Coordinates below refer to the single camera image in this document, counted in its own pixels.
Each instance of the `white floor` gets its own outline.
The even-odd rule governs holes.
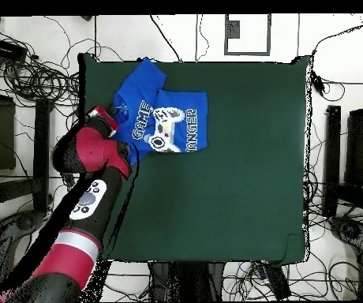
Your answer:
[[[39,56],[41,62],[53,62],[61,64],[69,74],[78,71],[77,54],[79,52],[94,52],[94,20],[87,22],[81,17],[50,17],[56,21],[45,17],[3,17],[0,23],[0,32],[18,39],[22,42],[29,43]],[[193,62],[195,57],[195,31],[196,31],[196,14],[175,15],[175,16],[154,16],[164,35],[170,40],[178,56],[183,61]],[[201,26],[197,40],[197,54],[201,62],[236,62],[236,61],[273,61],[273,62],[290,62],[297,54],[311,54],[312,50],[320,40],[327,36],[337,34],[345,29],[352,28],[363,24],[363,14],[301,14],[298,20],[298,14],[272,14],[271,25],[271,54],[269,57],[254,56],[224,56],[223,41],[225,33],[224,15],[201,14],[198,15]],[[234,15],[230,20],[240,20],[241,30],[246,32],[253,29],[250,22],[253,17]],[[102,48],[98,48],[98,54],[101,61],[120,61],[136,60],[138,57],[148,56],[162,62],[174,62],[177,58],[174,52],[164,41],[156,26],[152,23],[149,16],[98,16],[97,17],[96,38]],[[253,46],[259,44],[259,41],[251,40],[247,37],[248,43]],[[68,57],[65,54],[73,46]],[[363,83],[363,29],[355,30],[351,33],[339,35],[326,39],[317,48],[315,57],[315,71],[327,80],[346,82],[346,83]],[[329,104],[337,104],[342,107],[342,133],[346,132],[346,118],[350,110],[363,108],[363,84],[344,84],[345,94],[338,102],[331,103],[323,99],[314,92],[312,95],[312,147],[319,144],[319,140],[324,140],[325,110]],[[337,84],[331,85],[331,91],[327,95],[328,99],[337,99],[342,95],[342,88]],[[70,114],[73,109],[68,102],[67,107],[60,107],[63,114]],[[18,135],[15,143],[15,150],[21,158],[25,169],[29,175],[32,175],[32,142],[28,138],[34,137],[34,129],[29,126],[34,125],[34,113],[31,108],[18,107],[16,114],[16,134]],[[54,110],[51,113],[51,147],[54,147],[60,136],[66,133],[65,117]],[[344,161],[346,154],[346,135],[342,136],[342,173],[344,173]],[[317,164],[314,168],[318,180],[322,180],[323,170],[323,153],[324,146],[317,146],[312,150],[311,165]],[[50,168],[51,177],[59,177],[52,167]],[[22,176],[23,171],[17,162],[17,168],[13,171],[0,171],[1,181],[12,180],[13,176]],[[60,199],[66,194],[66,187],[62,186],[60,178],[52,178],[50,182],[50,193],[54,193],[54,205],[56,206]],[[11,200],[0,205],[0,219],[13,214],[22,204],[30,201],[30,196],[24,196],[20,199]],[[22,207],[22,209],[32,208],[31,202]],[[340,208],[339,212],[346,212],[346,208]],[[313,222],[321,222],[323,218],[312,215],[310,219]],[[337,241],[332,237],[327,223],[315,225],[310,229],[311,255],[307,262],[290,265],[290,288],[294,294],[306,296],[311,300],[331,300],[335,299],[331,287],[324,281],[326,269],[338,261],[348,261],[355,263],[354,252],[348,245]],[[29,242],[28,237],[21,242],[21,247],[17,253],[19,260],[23,250]],[[238,263],[228,263],[224,275],[245,276],[245,271],[249,268],[250,263],[241,264],[241,270],[238,269]],[[124,297],[124,294],[110,290],[112,287],[116,290],[126,292],[127,294],[139,295],[148,284],[148,267],[146,264],[124,264],[113,262],[110,269],[110,277],[107,279],[107,287],[104,290],[101,301],[117,301]],[[335,266],[331,272],[332,276],[342,280],[345,286],[345,280],[355,281],[357,286],[357,271],[351,266],[340,264]],[[223,292],[224,301],[235,300],[241,301],[242,297],[237,294],[230,297],[227,292],[236,291],[235,279],[226,279]],[[340,300],[354,299],[354,294],[346,289],[340,288],[338,283],[333,287]],[[256,284],[256,288],[263,291],[269,300],[269,289],[261,286],[261,282]],[[261,296],[256,289],[250,290],[250,297]],[[299,297],[291,297],[290,300],[298,300]]]

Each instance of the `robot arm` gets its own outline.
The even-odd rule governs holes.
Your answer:
[[[62,173],[103,172],[91,180],[91,187],[71,211],[65,228],[30,279],[6,302],[76,301],[102,252],[111,210],[131,168],[126,144],[108,139],[118,125],[102,107],[93,108],[88,115],[84,127],[67,133],[57,143],[53,165]]]

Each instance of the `blue t-shirt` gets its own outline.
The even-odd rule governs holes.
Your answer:
[[[112,137],[130,148],[130,164],[149,151],[193,152],[207,147],[205,92],[161,90],[167,76],[147,58],[114,95],[118,131]]]
[[[206,92],[159,90],[155,109],[155,131],[144,136],[160,152],[194,152],[207,147],[208,99]]]
[[[137,163],[137,153],[131,143],[137,146],[140,159],[152,151],[143,137],[146,129],[155,128],[151,111],[158,90],[163,87],[166,78],[165,73],[145,58],[114,94],[113,104],[117,108],[114,119],[118,123],[118,131],[112,138],[129,145],[131,165]]]

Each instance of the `black device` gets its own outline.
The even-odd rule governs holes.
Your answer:
[[[322,215],[332,217],[336,215],[337,200],[335,187],[339,184],[340,173],[340,106],[328,106],[326,121],[326,141],[324,155],[324,185],[322,199]]]
[[[92,19],[93,16],[90,17],[82,17],[85,21],[89,22]]]
[[[27,49],[25,47],[0,40],[0,58],[24,63],[26,60],[26,55]]]
[[[290,286],[283,273],[283,268],[280,266],[273,266],[264,264],[264,270],[270,283],[270,289],[278,301],[291,296]]]
[[[322,81],[322,78],[320,78],[314,71],[311,72],[311,82],[315,90],[321,96],[324,96],[324,83]]]
[[[327,109],[327,134],[324,150],[322,216],[334,217],[338,200],[363,208],[363,109],[350,112],[349,136],[344,183],[339,183],[340,113],[338,107]]]

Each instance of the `black cable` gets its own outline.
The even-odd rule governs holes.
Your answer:
[[[21,123],[17,118],[15,118],[14,116],[13,116],[13,118],[16,120],[16,122],[17,123],[19,123],[20,125],[22,125],[22,126],[24,126],[24,127],[26,127],[26,128],[30,128],[30,129],[33,129],[33,130],[35,130],[36,128],[34,127],[34,126],[31,126],[31,125],[25,125],[25,124],[23,124],[23,123]]]
[[[319,257],[317,257],[313,252],[310,252],[309,251],[309,253],[311,254],[311,255],[313,255],[315,258],[317,258],[318,259],[318,261],[322,264],[322,266],[324,267],[324,274],[325,274],[325,278],[326,278],[326,273],[327,273],[327,268],[326,268],[326,266],[325,266],[325,264],[324,264],[324,262],[319,258]],[[298,270],[298,264],[295,264],[295,267],[297,268],[297,272],[298,272],[298,274],[301,276],[301,278],[303,278],[302,277],[302,274],[300,273],[300,271]],[[327,300],[327,298],[326,298],[326,296],[327,296],[327,294],[328,294],[328,292],[329,292],[329,289],[328,289],[328,287],[327,287],[327,283],[326,283],[326,293],[324,293],[324,294],[322,294],[315,286],[313,286],[313,285],[311,285],[309,282],[307,282],[307,281],[305,281],[309,286],[311,286],[314,290],[316,290],[319,294],[320,294],[320,296],[316,296],[316,295],[308,295],[308,296],[313,296],[313,297],[322,297],[322,298],[324,298],[325,300]]]
[[[122,292],[122,291],[120,291],[120,290],[116,290],[115,288],[108,286],[106,283],[104,284],[104,286],[105,286],[106,288],[108,288],[109,290],[114,291],[115,293],[119,293],[119,294],[124,295],[122,298],[118,299],[116,302],[119,302],[120,300],[122,300],[122,299],[123,299],[123,298],[125,298],[125,297],[127,297],[127,298],[128,298],[129,300],[131,300],[131,301],[135,301],[135,302],[142,302],[141,300],[139,300],[139,299],[138,299],[138,296],[137,296],[137,295],[135,295],[135,294],[127,294],[127,293]]]
[[[341,135],[346,135],[348,133],[348,131],[346,131],[345,133],[340,133],[340,136]],[[317,145],[315,145],[315,146],[313,146],[313,147],[311,147],[311,151],[313,150],[313,149],[315,149],[315,148],[317,148],[317,147],[319,147],[320,145],[322,145],[323,143],[325,143],[326,142],[326,140],[322,140],[319,144],[317,144]]]
[[[33,199],[30,199],[29,201],[25,202],[24,204],[22,204],[17,210],[16,212],[19,212],[19,210],[21,210],[26,204],[29,204],[30,202],[32,202]]]
[[[336,299],[337,301],[340,301],[340,300],[339,300],[339,297],[337,296],[337,294],[335,293],[337,290],[333,287],[333,282],[334,282],[334,280],[331,280],[331,277],[332,277],[332,275],[331,275],[331,271],[333,270],[333,268],[334,268],[334,267],[336,267],[336,266],[338,266],[338,265],[340,265],[340,264],[345,264],[345,265],[347,265],[347,266],[351,266],[351,267],[352,267],[352,268],[354,268],[355,270],[359,271],[358,267],[355,267],[352,263],[349,263],[348,261],[339,261],[339,262],[337,262],[337,263],[332,264],[332,265],[329,267],[329,271],[327,272],[327,276],[328,276],[328,279],[329,279],[329,285],[330,285],[330,287],[331,287],[331,292],[333,293],[333,295],[334,295],[334,297],[335,297],[335,299]],[[349,291],[351,291],[352,293],[356,294],[356,296],[357,296],[357,291],[356,291],[356,292],[353,292],[353,291],[352,291],[352,289],[350,289],[349,287],[345,287],[345,286],[344,286],[344,285],[342,285],[340,282],[339,282],[339,285],[340,285],[341,287],[347,288]]]
[[[344,30],[344,31],[342,31],[342,32],[339,32],[339,33],[337,33],[337,34],[334,34],[334,35],[330,35],[330,36],[327,36],[327,37],[325,37],[325,38],[323,38],[323,39],[321,39],[317,44],[316,44],[316,46],[315,46],[315,48],[313,49],[313,51],[312,51],[312,56],[314,56],[315,55],[315,53],[317,52],[317,47],[324,41],[324,40],[326,40],[326,39],[330,39],[330,38],[332,38],[332,37],[337,37],[337,36],[340,36],[340,35],[342,35],[342,34],[345,34],[345,33],[348,33],[348,32],[352,32],[352,31],[355,31],[355,30],[358,30],[358,29],[361,29],[361,28],[363,28],[363,24],[361,24],[361,25],[358,25],[358,26],[356,26],[356,27],[352,27],[352,28],[348,28],[348,29],[346,29],[346,30]],[[317,79],[317,81],[318,81],[318,83],[315,83],[315,82],[313,82],[314,83],[314,85],[315,85],[315,88],[316,88],[316,90],[320,93],[320,95],[325,99],[325,100],[327,100],[327,101],[329,101],[329,102],[337,102],[337,101],[339,101],[343,96],[344,96],[344,94],[346,93],[346,88],[344,87],[344,84],[363,84],[363,83],[349,83],[349,82],[341,82],[341,81],[333,81],[333,80],[327,80],[327,79],[324,79],[324,78],[322,78],[322,77],[320,77],[320,76],[317,76],[315,73],[314,73],[314,75],[316,76],[316,79]],[[341,87],[342,87],[342,89],[343,89],[343,92],[342,92],[342,95],[338,98],[338,99],[328,99],[328,98],[326,98],[325,97],[325,95],[326,94],[328,94],[328,92],[326,92],[325,91],[325,88],[324,88],[324,85],[327,85],[328,87],[329,87],[329,91],[331,90],[331,87],[330,87],[330,84],[338,84],[338,85],[340,85]]]
[[[194,54],[194,59],[196,62],[198,62],[201,57],[205,56],[208,52],[208,48],[210,47],[210,43],[208,42],[208,39],[206,39],[203,35],[203,33],[201,32],[201,24],[203,22],[203,14],[201,14],[201,20],[200,20],[200,26],[198,27],[198,14],[196,14],[196,52]],[[201,37],[203,37],[203,39],[205,39],[205,41],[207,42],[207,49],[205,50],[204,54],[202,54],[199,58],[197,58],[197,52],[198,52],[198,32],[200,33]]]
[[[57,25],[59,25],[60,27],[61,27],[61,29],[62,29],[62,31],[64,32],[64,34],[65,34],[65,36],[66,36],[66,38],[68,39],[68,44],[69,44],[69,49],[71,48],[71,41],[70,41],[70,39],[69,39],[69,36],[68,36],[68,34],[66,33],[66,30],[64,29],[64,27],[62,27],[61,26],[61,24],[57,21],[57,20],[55,20],[55,19],[51,19],[51,18],[49,18],[49,17],[45,17],[46,19],[48,19],[48,20],[51,20],[51,21],[54,21],[54,22],[56,22],[57,23]],[[67,67],[67,69],[69,68],[69,57],[68,57],[68,54],[66,54],[65,55],[66,56],[66,58],[68,59],[68,67]]]
[[[299,295],[297,293],[292,293],[292,295],[295,296],[295,297],[298,297],[300,300],[311,301],[310,299],[308,299],[306,297],[303,297],[303,296],[301,296],[301,295]]]
[[[309,196],[309,199],[304,198],[305,206],[308,207],[310,203],[312,203],[313,198],[316,196],[319,184],[317,182],[317,177],[312,171],[308,171],[308,175],[312,175],[315,179],[315,182],[305,181],[304,187],[311,187],[311,194]]]
[[[317,241],[317,240],[319,240],[319,239],[321,239],[325,234],[326,234],[326,226],[323,226],[323,228],[324,228],[324,232],[322,233],[322,235],[321,236],[319,236],[318,238],[315,238],[315,239],[312,239],[311,241],[309,241],[309,242],[312,242],[312,241]]]
[[[149,268],[149,275],[144,275],[144,276],[148,276],[149,280],[148,280],[148,285],[145,287],[144,291],[140,294],[140,296],[138,297],[139,299],[144,298],[147,294],[149,294],[149,298],[148,300],[150,302],[155,302],[155,295],[154,295],[154,290],[155,288],[163,288],[165,291],[167,289],[166,285],[159,279],[158,275],[155,273],[155,271],[153,271],[152,268],[152,264],[148,262],[148,268]],[[155,277],[158,280],[159,284],[155,283]]]
[[[61,188],[61,187],[63,187],[63,186],[66,186],[66,185],[65,185],[65,184],[64,184],[64,185],[59,185],[59,186],[55,189],[55,191],[54,191],[54,193],[53,193],[53,195],[52,195],[52,210],[54,210],[55,193],[57,192],[57,190],[58,190],[59,188]]]
[[[34,140],[30,137],[30,135],[28,133],[17,133],[14,136],[21,136],[21,135],[26,135],[28,137],[29,140],[31,140],[32,142],[34,142]]]
[[[2,73],[2,78],[4,78],[8,89],[3,89],[4,93],[7,95],[14,94],[17,97],[17,102],[22,107],[33,107],[29,105],[24,105],[20,98],[26,99],[27,101],[35,102],[36,99],[48,98],[54,104],[61,105],[60,102],[65,102],[68,98],[65,98],[64,95],[68,95],[69,98],[73,96],[74,100],[77,101],[78,95],[78,73],[74,73],[69,75],[67,73],[68,67],[64,67],[62,63],[65,59],[68,59],[69,62],[69,52],[79,43],[83,43],[85,41],[92,39],[83,39],[73,45],[70,45],[70,48],[65,53],[61,65],[55,64],[53,62],[38,62],[34,59],[34,49],[26,44],[19,41],[16,41],[13,38],[8,37],[9,42],[14,43],[16,45],[21,45],[22,47],[26,47],[28,49],[28,58],[26,59],[24,64],[19,64],[16,62],[11,62],[8,60],[0,60],[0,73]],[[109,50],[112,50],[117,56],[117,52],[109,47],[105,47]],[[56,69],[51,68],[49,65],[54,65],[64,72],[60,72]]]
[[[323,182],[318,182],[317,181],[317,177],[316,177],[316,175],[314,174],[313,175],[313,177],[315,178],[315,184],[317,184],[317,185],[322,185],[323,184]],[[316,191],[316,195],[315,195],[315,197],[321,197],[321,196],[323,196],[323,194],[320,196],[320,195],[318,195],[317,193],[321,193],[321,191],[319,190],[319,189],[317,189],[317,191]],[[311,213],[311,214],[315,214],[316,215],[316,218],[318,217],[318,216],[320,216],[320,208],[319,208],[319,206],[318,205],[315,205],[312,201],[311,201],[311,203],[312,203],[312,205],[314,206],[314,207],[316,207],[316,208],[318,208],[318,210],[319,211],[314,211],[314,210],[310,210],[309,212]],[[354,205],[353,204],[340,204],[340,205],[344,205],[344,206],[346,206],[346,207],[349,207],[350,208],[350,210],[346,213],[348,216],[350,216],[350,213],[353,211],[353,209],[354,209]],[[329,229],[329,228],[327,228],[325,225],[322,225],[322,223],[328,223],[328,221],[325,219],[325,218],[323,218],[323,220],[321,220],[321,221],[319,221],[319,222],[317,222],[316,221],[316,218],[314,218],[314,219],[311,219],[310,220],[310,224],[309,224],[309,226],[315,226],[315,225],[318,225],[318,226],[322,226],[323,228],[324,228],[324,233],[325,233],[325,231],[326,230],[331,230],[331,229]],[[299,279],[299,280],[295,280],[294,282],[292,282],[291,284],[290,284],[290,286],[291,285],[293,285],[293,284],[295,284],[295,283],[297,283],[297,282],[300,282],[300,281],[308,281],[308,280],[305,280],[305,278],[306,277],[309,277],[310,275],[314,275],[314,274],[316,274],[316,273],[321,273],[321,274],[324,274],[324,280],[313,280],[313,281],[321,281],[321,282],[325,282],[325,283],[327,283],[327,291],[328,291],[328,287],[330,287],[330,289],[331,289],[331,291],[332,291],[332,293],[333,293],[333,295],[335,296],[335,299],[336,300],[338,300],[339,299],[339,297],[337,296],[337,294],[335,293],[335,291],[337,291],[335,288],[334,288],[334,283],[336,282],[336,283],[338,283],[339,284],[339,286],[340,286],[340,289],[342,290],[343,288],[345,288],[345,289],[347,289],[347,290],[349,290],[349,291],[351,291],[352,293],[354,293],[356,296],[357,296],[357,291],[355,290],[355,286],[354,286],[354,280],[349,280],[348,278],[346,278],[346,280],[345,280],[345,282],[346,282],[346,284],[347,284],[347,286],[345,286],[345,285],[343,285],[341,282],[340,282],[340,280],[337,280],[336,278],[334,278],[333,277],[333,275],[331,275],[331,269],[333,268],[333,267],[335,267],[335,266],[337,266],[337,265],[339,265],[339,264],[349,264],[350,266],[352,266],[352,267],[354,267],[354,268],[356,268],[354,265],[352,265],[351,263],[348,263],[348,262],[338,262],[338,263],[334,263],[334,264],[332,264],[331,265],[331,267],[329,268],[329,271],[327,270],[327,268],[326,268],[326,266],[324,265],[324,263],[322,262],[322,260],[320,259],[320,258],[318,258],[314,253],[310,253],[310,254],[312,254],[312,255],[314,255],[315,256],[315,258],[317,258],[318,260],[319,260],[319,262],[321,263],[321,264],[323,264],[323,266],[324,266],[324,271],[322,271],[322,272],[314,272],[314,273],[311,273],[311,274],[309,274],[309,275],[306,275],[306,276],[303,276],[303,277],[301,277],[301,279]],[[319,297],[325,297],[326,296],[326,294],[321,294],[321,296],[319,296]],[[303,296],[301,296],[301,298],[303,298],[303,299],[306,299],[306,297],[318,297],[318,296],[316,296],[316,295],[311,295],[311,294],[308,294],[308,295],[303,295]]]
[[[251,267],[250,270],[245,273],[242,277],[239,277],[237,275],[226,275],[223,276],[222,280],[222,287],[223,291],[229,295],[229,301],[235,301],[236,295],[241,296],[242,301],[256,301],[265,299],[266,301],[270,301],[269,298],[274,296],[274,294],[271,292],[270,286],[266,283],[260,283],[257,282],[259,279],[259,269],[262,266],[262,263],[256,263],[256,262],[250,262]],[[230,291],[227,291],[225,289],[224,282],[227,279],[234,279],[235,282],[233,286],[230,288]],[[257,286],[261,287],[267,287],[268,292],[264,293],[261,291]],[[260,297],[250,297],[250,293],[252,290],[256,290],[260,293]]]
[[[126,273],[109,273],[107,276],[136,276],[136,277],[150,277],[149,274],[126,274]]]
[[[85,52],[85,54],[87,54],[91,49],[92,49],[93,47],[90,47],[86,52]],[[102,54],[102,49],[108,49],[108,50],[110,50],[110,51],[113,51],[116,55],[117,55],[117,57],[119,57],[120,58],[120,60],[123,62],[124,61],[124,59],[122,59],[121,57],[120,57],[120,55],[117,53],[117,51],[116,50],[114,50],[114,49],[112,49],[111,47],[102,47],[102,46],[100,46],[99,45],[99,54],[97,55],[97,57],[99,57],[101,54]]]
[[[159,27],[159,25],[156,23],[156,21],[153,19],[152,15],[149,15],[149,17],[151,18],[151,21],[154,23],[154,25],[158,28],[160,35],[162,35],[163,39],[165,39],[167,45],[173,50],[174,54],[176,54],[176,57],[178,58],[178,61],[182,62],[182,60],[180,59],[180,57],[178,57],[178,53],[176,52],[176,50],[172,47],[172,45],[170,44],[170,42],[167,40],[167,38],[165,37],[165,35],[162,32],[162,29]]]

